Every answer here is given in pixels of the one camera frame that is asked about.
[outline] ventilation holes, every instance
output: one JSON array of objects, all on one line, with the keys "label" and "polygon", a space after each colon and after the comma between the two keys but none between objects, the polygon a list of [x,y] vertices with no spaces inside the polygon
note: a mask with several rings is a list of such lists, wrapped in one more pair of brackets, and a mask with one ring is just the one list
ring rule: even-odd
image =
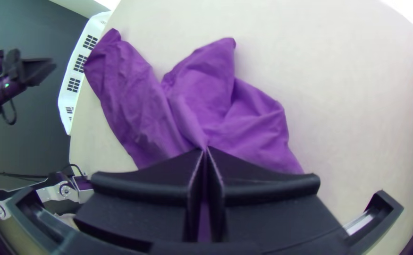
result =
[{"label": "ventilation holes", "polygon": [[79,91],[80,80],[70,78],[67,90],[77,93]]},{"label": "ventilation holes", "polygon": [[98,42],[98,38],[93,37],[91,35],[87,35],[87,38],[85,39],[85,42],[84,42],[84,48],[92,50],[97,42]]},{"label": "ventilation holes", "polygon": [[74,107],[66,107],[66,113],[73,114]]},{"label": "ventilation holes", "polygon": [[74,65],[74,71],[84,73],[85,61],[87,61],[87,57],[79,54],[76,60],[76,64]]}]

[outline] tabletop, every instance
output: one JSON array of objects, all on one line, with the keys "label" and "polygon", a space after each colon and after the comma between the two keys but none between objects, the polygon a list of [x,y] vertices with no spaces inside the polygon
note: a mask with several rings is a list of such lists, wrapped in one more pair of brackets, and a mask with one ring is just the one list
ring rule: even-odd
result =
[{"label": "tabletop", "polygon": [[[234,37],[236,76],[281,102],[289,146],[341,223],[384,189],[405,210],[369,254],[398,254],[413,233],[413,25],[374,0],[121,1],[120,31],[158,79],[194,49]],[[70,161],[137,170],[84,80]]]}]

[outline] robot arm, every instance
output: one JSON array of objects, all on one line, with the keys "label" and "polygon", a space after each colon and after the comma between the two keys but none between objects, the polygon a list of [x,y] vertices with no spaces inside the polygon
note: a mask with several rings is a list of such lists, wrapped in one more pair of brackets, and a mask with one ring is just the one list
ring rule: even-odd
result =
[{"label": "robot arm", "polygon": [[[4,59],[0,51],[0,114],[10,124],[14,124],[16,116],[9,121],[3,111],[2,105],[22,93],[29,86],[38,85],[55,68],[50,59],[21,59],[19,50],[12,50]],[[50,174],[47,179],[31,185],[42,202],[49,200],[71,200],[85,203],[93,194],[93,189],[85,177],[68,177],[62,172]],[[5,220],[11,215],[6,202],[17,190],[0,190],[0,218]]]}]

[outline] metal bracket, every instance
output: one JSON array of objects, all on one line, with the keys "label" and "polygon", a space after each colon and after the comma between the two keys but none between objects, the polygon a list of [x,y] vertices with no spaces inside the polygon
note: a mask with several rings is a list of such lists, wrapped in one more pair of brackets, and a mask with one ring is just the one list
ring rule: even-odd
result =
[{"label": "metal bracket", "polygon": [[73,202],[79,202],[78,191],[75,188],[72,188],[68,181],[62,181],[54,186],[40,188],[36,192],[43,203],[50,200],[71,200]]}]

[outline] wrinkled fabric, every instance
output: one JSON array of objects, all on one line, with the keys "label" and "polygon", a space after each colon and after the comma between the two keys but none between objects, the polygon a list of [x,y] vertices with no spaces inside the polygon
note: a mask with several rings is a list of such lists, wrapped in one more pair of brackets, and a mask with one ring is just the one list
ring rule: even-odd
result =
[{"label": "wrinkled fabric", "polygon": [[235,77],[233,38],[195,50],[159,82],[115,29],[84,65],[113,133],[138,168],[213,146],[262,167],[302,173],[279,102]]}]

